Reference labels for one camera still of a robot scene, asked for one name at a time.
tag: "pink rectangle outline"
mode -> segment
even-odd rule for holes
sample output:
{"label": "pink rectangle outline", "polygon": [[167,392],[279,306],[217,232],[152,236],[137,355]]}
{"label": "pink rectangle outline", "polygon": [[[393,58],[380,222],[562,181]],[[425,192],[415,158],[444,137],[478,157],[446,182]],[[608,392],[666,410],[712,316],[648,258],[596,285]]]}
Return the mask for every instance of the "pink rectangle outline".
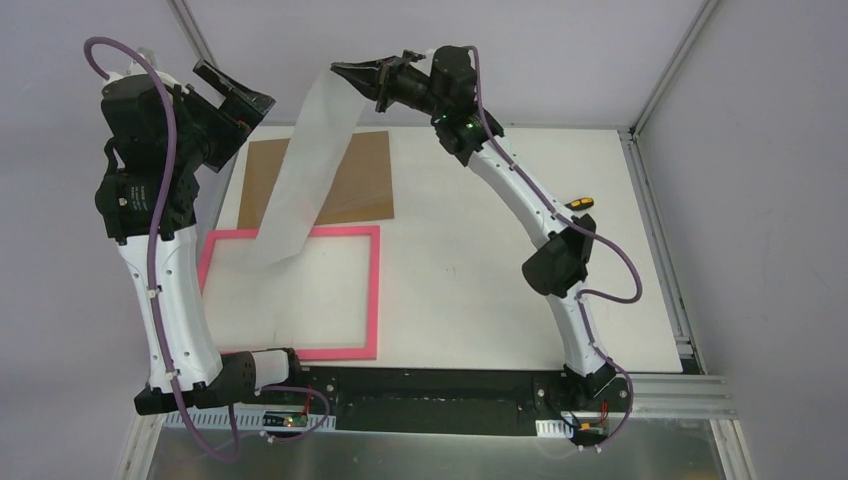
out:
{"label": "pink rectangle outline", "polygon": [[[200,291],[206,285],[206,277],[212,264],[215,242],[222,239],[256,238],[258,229],[212,230],[206,235],[206,243],[197,267]],[[371,239],[368,268],[368,315],[365,324],[365,346],[361,348],[304,348],[297,350],[301,360],[374,360],[377,358],[377,310],[380,296],[380,226],[361,225],[345,227],[313,227],[310,237],[368,236]]]}

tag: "yellow tool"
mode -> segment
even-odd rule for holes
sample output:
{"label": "yellow tool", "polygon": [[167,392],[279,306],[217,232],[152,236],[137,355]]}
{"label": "yellow tool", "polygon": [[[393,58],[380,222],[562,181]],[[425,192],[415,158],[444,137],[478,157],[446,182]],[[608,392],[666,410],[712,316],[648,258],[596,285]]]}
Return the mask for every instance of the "yellow tool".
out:
{"label": "yellow tool", "polygon": [[581,210],[586,210],[587,208],[593,206],[595,204],[595,199],[591,197],[583,197],[578,198],[573,202],[566,203],[565,206],[568,207],[572,212],[579,212]]}

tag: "brown cardboard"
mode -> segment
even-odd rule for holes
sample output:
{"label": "brown cardboard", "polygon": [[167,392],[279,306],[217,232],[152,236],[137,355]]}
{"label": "brown cardboard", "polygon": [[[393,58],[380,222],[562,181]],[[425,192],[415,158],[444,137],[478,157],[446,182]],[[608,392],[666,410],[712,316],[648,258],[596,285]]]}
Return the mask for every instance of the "brown cardboard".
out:
{"label": "brown cardboard", "polygon": [[[250,142],[238,228],[259,228],[288,139]],[[389,133],[356,133],[336,171],[316,225],[394,218]]]}

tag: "white table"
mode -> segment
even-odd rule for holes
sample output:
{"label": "white table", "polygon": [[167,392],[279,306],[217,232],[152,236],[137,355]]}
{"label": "white table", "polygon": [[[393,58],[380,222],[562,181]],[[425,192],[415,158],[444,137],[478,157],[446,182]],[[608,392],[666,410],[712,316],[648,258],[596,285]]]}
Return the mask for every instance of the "white table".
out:
{"label": "white table", "polygon": [[[518,221],[481,179],[442,150],[432,129],[359,131],[374,130],[390,132],[395,201],[393,220],[373,222],[382,228],[378,358],[330,364],[561,368],[562,344],[547,302],[521,275],[520,266],[533,248]],[[291,127],[260,127],[250,140],[286,138],[291,132]],[[597,334],[607,350],[629,370],[679,372],[668,312],[617,132],[510,129],[507,133],[520,160],[552,194],[563,201],[583,196],[595,199],[590,213],[599,233],[621,245],[642,275],[644,296],[635,305],[590,300]],[[235,160],[218,229],[236,228],[246,157],[247,148],[243,148]],[[360,253],[346,256],[337,251],[330,255],[336,266],[340,258],[364,265],[362,245],[338,245]],[[292,285],[293,275],[300,278],[302,291],[311,289],[320,295],[326,286],[322,276],[332,276],[332,270],[320,260],[325,255],[315,254],[315,249],[326,253],[332,248],[327,244],[312,248],[312,254],[290,269],[290,278],[283,284]],[[594,288],[620,295],[633,292],[624,264],[597,242],[589,272]],[[360,293],[351,295],[361,295],[361,289],[353,290]],[[345,301],[356,304],[358,300]],[[273,319],[245,318],[238,314],[237,302],[223,298],[205,302],[210,329],[220,347],[230,346],[235,332],[240,346],[262,347],[269,342],[287,346],[293,342],[287,336],[290,332],[309,331],[314,341],[322,331],[338,335],[340,330],[332,319],[313,318],[307,311],[309,302],[299,303],[296,314]],[[345,334],[353,335],[355,343],[363,331],[349,328]]]}

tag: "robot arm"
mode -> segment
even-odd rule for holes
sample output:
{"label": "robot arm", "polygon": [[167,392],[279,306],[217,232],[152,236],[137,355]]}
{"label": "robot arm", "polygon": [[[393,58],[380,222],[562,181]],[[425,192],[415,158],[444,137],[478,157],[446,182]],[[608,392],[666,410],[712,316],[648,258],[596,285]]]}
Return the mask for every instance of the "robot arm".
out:
{"label": "robot arm", "polygon": [[[566,390],[578,404],[594,398],[612,381],[616,371],[599,353],[599,343],[592,341],[591,312],[587,309],[584,322],[578,304],[578,292],[585,287],[588,274],[592,238],[561,220],[571,212],[566,212],[532,175],[519,168],[509,147],[504,148],[503,154],[497,150],[505,139],[498,145],[492,143],[486,130],[503,137],[503,129],[477,103],[477,72],[471,66],[468,48],[445,46],[436,50],[429,76],[412,65],[422,58],[404,51],[401,57],[333,63],[331,70],[374,100],[378,112],[399,102],[429,115],[445,150],[480,176],[506,203],[537,248],[522,265],[522,272],[530,286],[546,297],[553,311],[566,356]],[[589,215],[572,217],[572,221],[584,231],[595,230]]]}
{"label": "robot arm", "polygon": [[[135,398],[136,411],[142,415],[177,410],[173,378],[186,406],[208,408],[253,397],[255,390],[281,383],[299,369],[291,349],[219,354],[206,325],[197,281],[194,200],[199,185],[194,172],[201,165],[219,171],[265,117],[274,99],[201,61],[194,73],[224,96],[215,108],[190,85],[157,73],[174,108],[177,149],[155,238],[154,291],[148,282],[148,242],[165,176],[168,128],[161,96],[135,63],[126,76],[109,74],[102,90],[101,110],[113,136],[106,143],[108,167],[95,196],[107,235],[118,243],[133,278],[144,319],[150,377]],[[166,372],[151,295],[159,300],[161,329],[175,369],[172,374]]]}

